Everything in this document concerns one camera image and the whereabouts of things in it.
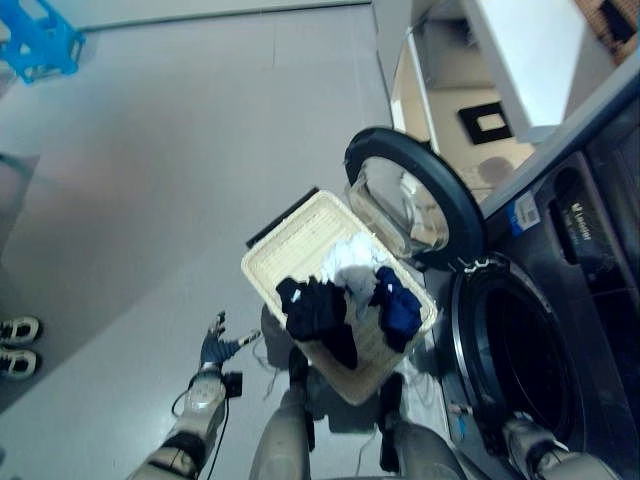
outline door glass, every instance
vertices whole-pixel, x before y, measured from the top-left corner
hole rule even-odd
[[[429,190],[400,165],[367,159],[348,191],[351,208],[399,258],[449,242],[444,213]]]

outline laundry basket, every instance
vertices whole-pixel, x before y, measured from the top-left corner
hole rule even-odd
[[[242,259],[242,271],[284,328],[287,317],[282,312],[276,286],[285,277],[307,281],[314,275],[321,279],[326,253],[336,242],[349,240],[357,232],[371,235],[374,247],[386,254],[387,265],[422,304],[422,326],[407,344],[405,352],[408,353],[435,322],[435,302],[382,242],[332,193],[318,192],[254,245]],[[345,321],[352,326],[358,351],[355,370],[339,363],[319,341],[296,342],[335,391],[352,405],[366,401],[404,357],[386,345],[378,318],[378,307],[368,308],[361,319],[355,318],[355,308],[347,309]]]

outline gray floor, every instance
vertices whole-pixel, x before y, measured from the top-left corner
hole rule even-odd
[[[0,381],[0,478],[126,476],[172,425],[214,314],[230,337],[259,326],[244,242],[311,186],[342,192],[351,136],[389,122],[368,6],[92,34],[76,75],[10,88],[0,152],[37,167],[0,306],[42,318],[45,362]],[[287,380],[263,399],[272,373],[250,351],[229,368],[245,393],[216,472],[242,479]],[[370,434],[316,428],[314,476],[352,475]]]

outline sticker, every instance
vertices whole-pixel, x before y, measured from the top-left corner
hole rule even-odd
[[[540,223],[540,212],[531,190],[507,205],[507,215],[515,237]]]

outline cable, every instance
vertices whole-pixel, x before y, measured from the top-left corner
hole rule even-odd
[[[360,447],[360,451],[358,452],[358,465],[356,465],[356,474],[354,475],[354,477],[360,476],[360,466],[362,465],[362,454],[364,453],[366,448],[371,444],[371,442],[373,442],[377,434],[378,434],[378,430],[375,429],[373,431],[373,434],[369,437],[369,439],[366,442],[364,442],[364,445],[362,445],[362,447]]]
[[[180,399],[182,397],[184,397],[187,394],[188,391],[189,391],[189,389],[187,388],[184,392],[182,392],[180,395],[178,395],[178,397],[173,401],[173,405],[171,405],[171,414],[176,418],[178,418],[180,416],[180,415],[178,415],[176,413],[176,405],[178,405],[178,402],[180,401]]]
[[[213,474],[213,467],[216,466],[216,460],[218,459],[218,453],[220,453],[220,445],[222,445],[222,439],[224,438],[224,432],[227,430],[227,422],[229,421],[229,399],[226,402],[227,411],[224,416],[224,424],[222,425],[222,433],[220,434],[220,440],[218,440],[218,446],[216,447],[216,453],[213,456],[213,462],[211,462],[211,468],[207,475],[207,480],[211,480],[211,474]]]
[[[262,338],[260,338],[257,342],[255,342],[253,344],[253,348],[251,349],[251,353],[252,353],[253,357],[256,359],[256,361],[258,362],[258,364],[260,365],[260,367],[262,367],[262,369],[265,372],[273,373],[273,377],[271,377],[271,381],[267,384],[267,390],[266,390],[264,396],[262,397],[262,401],[264,402],[267,398],[269,398],[269,396],[273,392],[273,387],[275,386],[276,378],[284,370],[281,370],[281,369],[279,369],[277,367],[272,367],[269,364],[269,358],[268,357],[261,357],[260,355],[258,355],[257,349],[258,349],[258,345],[260,345],[261,341],[264,341],[265,345],[266,345],[266,340],[264,339],[264,336],[263,336]]]

